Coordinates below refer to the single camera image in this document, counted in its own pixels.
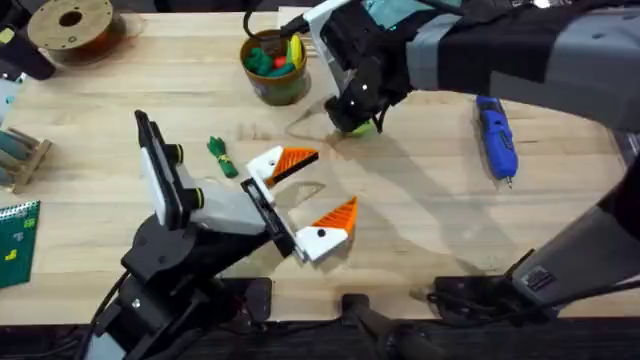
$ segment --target green toy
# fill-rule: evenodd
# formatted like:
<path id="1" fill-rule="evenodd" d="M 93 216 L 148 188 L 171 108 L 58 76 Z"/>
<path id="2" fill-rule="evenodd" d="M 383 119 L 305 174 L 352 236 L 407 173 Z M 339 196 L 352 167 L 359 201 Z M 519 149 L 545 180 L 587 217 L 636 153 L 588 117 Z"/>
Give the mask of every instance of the green toy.
<path id="1" fill-rule="evenodd" d="M 293 59 L 291 57 L 291 41 L 287 40 L 287 63 L 293 64 Z"/>
<path id="2" fill-rule="evenodd" d="M 358 126 L 355 130 L 350 132 L 348 136 L 353 136 L 353 137 L 365 136 L 369 134 L 371 130 L 374 130 L 374 129 L 375 129 L 375 126 L 373 125 L 373 122 L 371 120 L 368 120 L 364 124 Z"/>
<path id="3" fill-rule="evenodd" d="M 40 202 L 0 209 L 0 288 L 29 281 Z"/>
<path id="4" fill-rule="evenodd" d="M 233 166 L 231 159 L 227 155 L 227 147 L 221 138 L 212 136 L 207 144 L 209 152 L 218 159 L 218 164 L 226 177 L 229 179 L 238 176 L 238 170 Z"/>
<path id="5" fill-rule="evenodd" d="M 296 69 L 295 65 L 286 63 L 284 64 L 283 67 L 279 69 L 271 70 L 271 72 L 269 72 L 269 75 L 267 75 L 267 77 L 278 77 L 278 76 L 286 75 L 295 69 Z"/>
<path id="6" fill-rule="evenodd" d="M 260 76 L 267 76 L 273 69 L 273 59 L 261 48 L 251 49 L 251 53 L 244 59 L 247 70 Z"/>

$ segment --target black mount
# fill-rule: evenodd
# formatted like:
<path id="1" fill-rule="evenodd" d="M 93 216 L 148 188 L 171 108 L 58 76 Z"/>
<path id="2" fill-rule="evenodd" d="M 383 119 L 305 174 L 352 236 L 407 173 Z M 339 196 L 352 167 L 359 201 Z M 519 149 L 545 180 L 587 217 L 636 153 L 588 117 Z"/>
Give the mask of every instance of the black mount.
<path id="1" fill-rule="evenodd" d="M 282 257 L 291 255 L 295 248 L 293 237 L 289 234 L 289 231 L 287 231 L 286 226 L 282 223 L 282 220 L 280 220 L 280 217 L 273 206 L 271 206 L 269 201 L 264 197 L 264 194 L 260 191 L 255 180 L 253 180 L 253 178 L 248 178 L 240 185 L 244 192 L 249 195 L 249 198 L 255 205 L 256 210 L 258 210 L 260 217 L 264 220 L 264 223 L 266 224 L 266 232 L 278 248 L 280 255 L 282 255 Z"/>
<path id="2" fill-rule="evenodd" d="M 214 276 L 268 240 L 266 232 L 228 234 L 195 224 L 169 231 L 152 215 L 122 258 L 131 276 L 99 315 L 96 335 L 111 335 L 127 353 L 126 360 L 165 351 L 177 357 L 181 351 L 172 347 L 188 346 L 184 337 L 194 330 L 204 334 L 212 325 L 230 323 L 243 312 L 252 320 L 265 321 L 271 309 L 270 279 Z"/>
<path id="3" fill-rule="evenodd" d="M 427 300 L 435 304 L 440 317 L 449 324 L 465 324 L 479 320 L 503 317 L 526 311 L 534 304 L 522 295 L 511 281 L 511 273 L 533 254 L 527 252 L 504 275 L 499 276 L 438 276 L 433 282 L 434 291 Z M 535 312 L 525 317 L 513 317 L 509 321 L 517 327 L 525 323 L 543 324 L 551 314 Z"/>

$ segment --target orange and white object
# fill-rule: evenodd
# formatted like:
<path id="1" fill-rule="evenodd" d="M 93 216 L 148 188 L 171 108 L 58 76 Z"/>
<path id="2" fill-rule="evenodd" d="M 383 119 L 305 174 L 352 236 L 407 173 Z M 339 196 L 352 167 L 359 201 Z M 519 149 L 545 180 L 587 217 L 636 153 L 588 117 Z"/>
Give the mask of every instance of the orange and white object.
<path id="1" fill-rule="evenodd" d="M 316 261 L 353 235 L 358 215 L 358 202 L 351 200 L 296 233 L 296 244 L 305 249 L 311 261 Z"/>
<path id="2" fill-rule="evenodd" d="M 347 241 L 353 235 L 357 216 L 357 200 L 353 197 L 322 218 L 292 234 L 276 209 L 269 189 L 289 175 L 318 160 L 318 151 L 311 148 L 277 146 L 254 158 L 247 164 L 249 174 L 264 198 L 273 207 L 296 244 L 296 253 L 302 261 L 316 261 Z"/>

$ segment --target red toy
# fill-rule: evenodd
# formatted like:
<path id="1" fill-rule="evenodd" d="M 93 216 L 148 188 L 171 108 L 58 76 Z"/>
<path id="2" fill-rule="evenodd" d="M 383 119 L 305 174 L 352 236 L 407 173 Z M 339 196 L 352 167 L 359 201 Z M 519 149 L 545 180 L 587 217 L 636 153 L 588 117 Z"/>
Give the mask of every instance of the red toy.
<path id="1" fill-rule="evenodd" d="M 286 56 L 278 56 L 273 61 L 273 67 L 275 67 L 276 69 L 279 69 L 279 68 L 283 67 L 286 63 L 287 63 L 287 57 Z"/>

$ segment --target green object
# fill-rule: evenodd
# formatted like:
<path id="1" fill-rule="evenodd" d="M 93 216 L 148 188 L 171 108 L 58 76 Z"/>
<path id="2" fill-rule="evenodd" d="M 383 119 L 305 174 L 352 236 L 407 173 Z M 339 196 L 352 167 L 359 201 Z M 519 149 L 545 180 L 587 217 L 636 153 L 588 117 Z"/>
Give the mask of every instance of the green object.
<path id="1" fill-rule="evenodd" d="M 443 3 L 460 6 L 460 0 L 441 0 Z M 433 7 L 415 0 L 364 0 L 363 7 L 378 25 L 395 30 L 394 26 L 418 11 Z"/>
<path id="2" fill-rule="evenodd" d="M 215 136 L 210 137 L 207 148 L 209 148 L 209 152 L 218 159 L 218 164 L 220 164 L 220 168 L 222 168 L 222 172 L 226 177 L 231 179 L 238 176 L 238 170 L 236 170 L 231 159 L 229 159 L 227 147 L 221 138 Z"/>
<path id="3" fill-rule="evenodd" d="M 287 75 L 288 73 L 292 72 L 295 69 L 296 69 L 295 65 L 287 63 L 287 64 L 284 64 L 284 66 L 279 69 L 271 70 L 271 72 L 269 72 L 269 75 L 267 75 L 267 77 L 278 77 L 282 75 Z"/>
<path id="4" fill-rule="evenodd" d="M 287 40 L 287 62 L 289 64 L 293 64 L 293 59 L 291 58 L 291 41 Z"/>
<path id="5" fill-rule="evenodd" d="M 244 59 L 244 66 L 254 74 L 267 76 L 273 69 L 273 59 L 261 48 L 253 48 L 249 57 Z"/>
<path id="6" fill-rule="evenodd" d="M 31 277 L 40 201 L 0 209 L 0 288 Z"/>
<path id="7" fill-rule="evenodd" d="M 350 132 L 349 135 L 355 137 L 364 136 L 368 134 L 372 129 L 375 129 L 375 126 L 373 126 L 373 123 L 371 122 L 371 120 L 369 120 L 366 123 L 358 126 L 355 130 Z"/>

